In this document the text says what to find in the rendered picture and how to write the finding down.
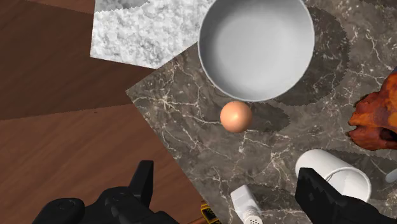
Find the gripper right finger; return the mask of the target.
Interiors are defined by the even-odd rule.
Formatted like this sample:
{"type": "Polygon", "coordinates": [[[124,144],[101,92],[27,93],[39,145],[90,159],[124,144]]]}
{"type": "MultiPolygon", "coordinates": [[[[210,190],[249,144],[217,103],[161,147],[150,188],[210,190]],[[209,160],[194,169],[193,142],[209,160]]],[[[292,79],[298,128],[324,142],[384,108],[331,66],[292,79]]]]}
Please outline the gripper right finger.
{"type": "Polygon", "coordinates": [[[397,224],[371,204],[340,194],[312,168],[299,170],[295,199],[313,224],[397,224]]]}

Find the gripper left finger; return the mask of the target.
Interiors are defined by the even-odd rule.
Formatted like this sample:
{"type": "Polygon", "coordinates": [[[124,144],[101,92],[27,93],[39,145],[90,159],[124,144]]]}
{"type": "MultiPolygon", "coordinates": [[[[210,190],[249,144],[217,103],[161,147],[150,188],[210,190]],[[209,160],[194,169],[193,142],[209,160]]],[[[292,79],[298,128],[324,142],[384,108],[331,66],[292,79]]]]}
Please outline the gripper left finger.
{"type": "Polygon", "coordinates": [[[47,203],[32,224],[179,224],[163,211],[153,212],[152,160],[142,160],[129,186],[104,190],[86,206],[81,199],[61,198],[47,203]]]}

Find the white cup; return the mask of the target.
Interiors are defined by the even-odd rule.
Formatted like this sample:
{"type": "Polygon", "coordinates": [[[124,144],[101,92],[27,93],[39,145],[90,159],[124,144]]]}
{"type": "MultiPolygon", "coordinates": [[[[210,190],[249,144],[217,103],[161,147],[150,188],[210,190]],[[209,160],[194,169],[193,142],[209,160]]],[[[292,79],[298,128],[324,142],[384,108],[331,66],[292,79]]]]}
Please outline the white cup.
{"type": "Polygon", "coordinates": [[[297,176],[302,167],[313,168],[342,195],[365,202],[371,197],[372,184],[369,177],[363,171],[325,150],[312,149],[303,153],[295,164],[297,176]]]}

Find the white salt shaker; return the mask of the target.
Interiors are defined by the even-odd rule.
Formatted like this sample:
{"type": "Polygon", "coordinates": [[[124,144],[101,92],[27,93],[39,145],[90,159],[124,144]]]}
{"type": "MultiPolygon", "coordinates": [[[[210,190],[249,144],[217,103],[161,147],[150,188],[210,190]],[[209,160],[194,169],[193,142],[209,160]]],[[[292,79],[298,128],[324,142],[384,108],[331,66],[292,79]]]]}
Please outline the white salt shaker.
{"type": "Polygon", "coordinates": [[[260,208],[247,185],[242,185],[230,193],[237,216],[243,224],[263,224],[260,208]]]}

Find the yellow black box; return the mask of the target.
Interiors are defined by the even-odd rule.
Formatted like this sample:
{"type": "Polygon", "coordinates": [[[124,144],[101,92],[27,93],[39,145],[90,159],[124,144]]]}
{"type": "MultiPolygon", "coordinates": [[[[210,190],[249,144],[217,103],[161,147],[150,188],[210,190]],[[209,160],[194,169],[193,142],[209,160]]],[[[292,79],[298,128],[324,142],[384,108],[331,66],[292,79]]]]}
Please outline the yellow black box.
{"type": "Polygon", "coordinates": [[[202,201],[200,205],[200,210],[202,213],[202,216],[206,220],[208,224],[221,224],[219,218],[215,215],[215,213],[212,211],[210,206],[206,201],[202,201]]]}

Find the roast chicken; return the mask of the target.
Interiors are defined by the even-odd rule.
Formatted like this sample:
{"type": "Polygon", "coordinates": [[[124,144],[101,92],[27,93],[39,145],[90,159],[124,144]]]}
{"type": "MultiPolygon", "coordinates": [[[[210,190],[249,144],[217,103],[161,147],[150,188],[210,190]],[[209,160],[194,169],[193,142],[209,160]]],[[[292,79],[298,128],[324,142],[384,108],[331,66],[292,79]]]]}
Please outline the roast chicken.
{"type": "Polygon", "coordinates": [[[384,80],[378,92],[356,103],[348,121],[355,126],[347,135],[366,150],[397,150],[397,67],[384,80]]]}

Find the brown egg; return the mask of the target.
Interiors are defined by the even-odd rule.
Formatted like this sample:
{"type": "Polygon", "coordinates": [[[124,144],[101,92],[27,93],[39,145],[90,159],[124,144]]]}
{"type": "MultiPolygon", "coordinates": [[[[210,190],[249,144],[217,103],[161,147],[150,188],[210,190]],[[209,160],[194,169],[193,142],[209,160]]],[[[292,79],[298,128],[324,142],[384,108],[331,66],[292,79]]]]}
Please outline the brown egg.
{"type": "Polygon", "coordinates": [[[250,126],[251,121],[252,111],[245,102],[229,102],[220,113],[220,122],[229,132],[244,132],[250,126]]]}

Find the white bowl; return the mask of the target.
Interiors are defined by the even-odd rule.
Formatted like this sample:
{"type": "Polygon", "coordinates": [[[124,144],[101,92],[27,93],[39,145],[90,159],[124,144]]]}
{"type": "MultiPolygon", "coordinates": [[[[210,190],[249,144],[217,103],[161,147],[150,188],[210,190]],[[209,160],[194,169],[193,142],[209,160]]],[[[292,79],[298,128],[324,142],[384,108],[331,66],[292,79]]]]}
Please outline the white bowl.
{"type": "Polygon", "coordinates": [[[215,0],[197,42],[213,85],[250,102],[273,99],[296,85],[314,45],[314,24],[302,0],[215,0]]]}

